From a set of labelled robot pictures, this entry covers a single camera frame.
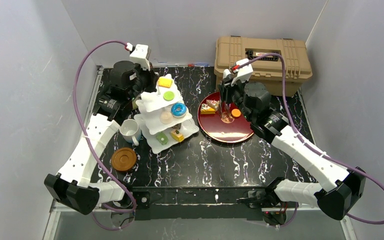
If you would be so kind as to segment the orange round cookie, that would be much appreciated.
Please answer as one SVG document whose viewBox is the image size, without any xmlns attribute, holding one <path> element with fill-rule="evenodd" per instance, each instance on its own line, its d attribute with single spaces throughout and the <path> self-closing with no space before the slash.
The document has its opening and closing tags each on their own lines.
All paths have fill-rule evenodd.
<svg viewBox="0 0 384 240">
<path fill-rule="evenodd" d="M 231 110 L 230 113 L 234 118 L 239 118 L 242 115 L 241 111 L 237 108 Z"/>
</svg>

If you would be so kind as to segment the orange rectangular biscuit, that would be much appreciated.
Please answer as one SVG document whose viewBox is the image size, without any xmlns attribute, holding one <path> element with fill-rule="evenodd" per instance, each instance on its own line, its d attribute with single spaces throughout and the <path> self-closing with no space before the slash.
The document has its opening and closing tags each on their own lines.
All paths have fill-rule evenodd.
<svg viewBox="0 0 384 240">
<path fill-rule="evenodd" d="M 170 88 L 173 84 L 173 80 L 168 77 L 160 77 L 157 81 L 157 85 L 162 88 Z"/>
</svg>

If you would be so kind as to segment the green round cookie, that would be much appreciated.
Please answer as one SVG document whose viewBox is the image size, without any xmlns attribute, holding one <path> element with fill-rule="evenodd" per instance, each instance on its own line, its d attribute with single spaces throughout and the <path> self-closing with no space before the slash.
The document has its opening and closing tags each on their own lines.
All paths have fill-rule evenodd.
<svg viewBox="0 0 384 240">
<path fill-rule="evenodd" d="M 165 101 L 172 101 L 175 98 L 176 94 L 173 91 L 166 91 L 163 94 L 163 99 Z"/>
</svg>

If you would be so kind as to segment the yellow triangular cake slice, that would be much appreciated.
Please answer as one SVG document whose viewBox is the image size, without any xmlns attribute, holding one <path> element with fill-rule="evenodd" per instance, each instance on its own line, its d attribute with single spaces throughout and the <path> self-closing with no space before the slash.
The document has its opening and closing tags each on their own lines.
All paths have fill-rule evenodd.
<svg viewBox="0 0 384 240">
<path fill-rule="evenodd" d="M 200 114 L 201 115 L 213 115 L 216 113 L 216 110 L 212 107 L 210 107 L 208 104 L 203 103 L 200 106 Z"/>
</svg>

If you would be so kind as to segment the beige round macaron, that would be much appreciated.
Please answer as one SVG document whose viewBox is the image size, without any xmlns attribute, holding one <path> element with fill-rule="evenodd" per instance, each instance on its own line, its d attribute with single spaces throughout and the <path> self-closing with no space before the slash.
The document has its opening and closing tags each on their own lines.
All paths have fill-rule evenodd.
<svg viewBox="0 0 384 240">
<path fill-rule="evenodd" d="M 168 125 L 170 124 L 172 121 L 173 121 L 173 115 L 171 112 L 169 111 L 163 111 L 160 116 L 159 116 L 159 120 L 161 123 L 165 124 L 165 125 Z"/>
</svg>

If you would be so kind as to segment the white three-tier cake stand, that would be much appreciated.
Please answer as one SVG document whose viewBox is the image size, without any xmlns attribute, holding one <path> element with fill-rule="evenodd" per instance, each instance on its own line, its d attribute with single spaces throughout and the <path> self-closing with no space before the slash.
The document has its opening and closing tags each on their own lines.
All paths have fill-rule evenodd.
<svg viewBox="0 0 384 240">
<path fill-rule="evenodd" d="M 143 92 L 134 116 L 154 154 L 183 142 L 199 131 L 171 74 L 158 78 L 154 92 Z"/>
</svg>

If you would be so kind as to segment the blue frosted donut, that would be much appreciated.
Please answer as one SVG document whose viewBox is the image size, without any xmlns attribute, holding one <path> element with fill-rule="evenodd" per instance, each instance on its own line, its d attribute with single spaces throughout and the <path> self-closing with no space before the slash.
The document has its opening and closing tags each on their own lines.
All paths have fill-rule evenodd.
<svg viewBox="0 0 384 240">
<path fill-rule="evenodd" d="M 171 114 L 174 118 L 182 118 L 187 113 L 187 107 L 182 102 L 177 102 L 172 105 Z"/>
</svg>

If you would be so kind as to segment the chocolate swirl roll cake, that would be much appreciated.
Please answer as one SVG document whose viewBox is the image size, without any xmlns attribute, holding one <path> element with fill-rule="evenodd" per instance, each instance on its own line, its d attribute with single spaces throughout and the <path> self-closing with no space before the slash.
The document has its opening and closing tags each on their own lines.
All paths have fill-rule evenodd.
<svg viewBox="0 0 384 240">
<path fill-rule="evenodd" d="M 178 123 L 174 126 L 171 127 L 172 129 L 175 129 L 175 130 L 180 130 L 182 128 L 182 124 L 181 123 Z"/>
</svg>

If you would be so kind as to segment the green swirl roll cake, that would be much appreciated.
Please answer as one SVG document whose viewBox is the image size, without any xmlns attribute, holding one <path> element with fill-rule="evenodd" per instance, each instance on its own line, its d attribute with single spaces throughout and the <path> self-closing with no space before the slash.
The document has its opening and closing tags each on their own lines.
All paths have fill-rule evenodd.
<svg viewBox="0 0 384 240">
<path fill-rule="evenodd" d="M 169 142 L 169 139 L 167 135 L 164 132 L 158 132 L 155 135 L 156 140 L 161 144 L 161 145 L 166 145 Z"/>
</svg>

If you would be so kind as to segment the silver metal tongs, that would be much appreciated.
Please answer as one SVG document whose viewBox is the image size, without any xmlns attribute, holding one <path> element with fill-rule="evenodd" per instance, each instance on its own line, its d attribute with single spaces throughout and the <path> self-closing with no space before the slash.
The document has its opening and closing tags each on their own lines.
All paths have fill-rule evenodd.
<svg viewBox="0 0 384 240">
<path fill-rule="evenodd" d="M 223 113 L 231 114 L 230 111 L 230 104 L 224 103 L 222 100 L 220 100 L 220 105 L 218 109 L 219 117 L 221 118 Z"/>
</svg>

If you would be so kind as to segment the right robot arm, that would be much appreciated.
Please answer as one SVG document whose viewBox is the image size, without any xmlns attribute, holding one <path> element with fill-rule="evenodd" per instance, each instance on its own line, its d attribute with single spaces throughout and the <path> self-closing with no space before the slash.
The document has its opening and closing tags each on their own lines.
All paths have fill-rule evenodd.
<svg viewBox="0 0 384 240">
<path fill-rule="evenodd" d="M 296 202 L 318 207 L 328 217 L 342 220 L 361 198 L 366 178 L 361 168 L 349 170 L 328 161 L 327 155 L 312 151 L 300 141 L 282 113 L 271 107 L 271 94 L 260 82 L 223 80 L 218 84 L 220 106 L 234 104 L 250 123 L 250 129 L 306 169 L 316 183 L 298 182 L 278 177 L 265 189 L 261 200 L 266 203 Z"/>
</svg>

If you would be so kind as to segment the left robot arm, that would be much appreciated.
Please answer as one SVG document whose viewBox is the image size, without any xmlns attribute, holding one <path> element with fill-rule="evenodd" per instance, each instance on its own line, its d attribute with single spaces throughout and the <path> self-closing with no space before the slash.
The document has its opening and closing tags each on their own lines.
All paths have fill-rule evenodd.
<svg viewBox="0 0 384 240">
<path fill-rule="evenodd" d="M 67 162 L 57 174 L 48 174 L 44 185 L 54 200 L 83 215 L 96 206 L 129 198 L 133 212 L 137 207 L 132 188 L 112 176 L 108 182 L 92 183 L 96 165 L 106 170 L 100 157 L 123 120 L 133 111 L 134 100 L 142 93 L 156 91 L 158 74 L 127 60 L 116 62 L 109 73 L 108 86 L 100 91 L 89 123 L 80 123 L 82 136 Z"/>
</svg>

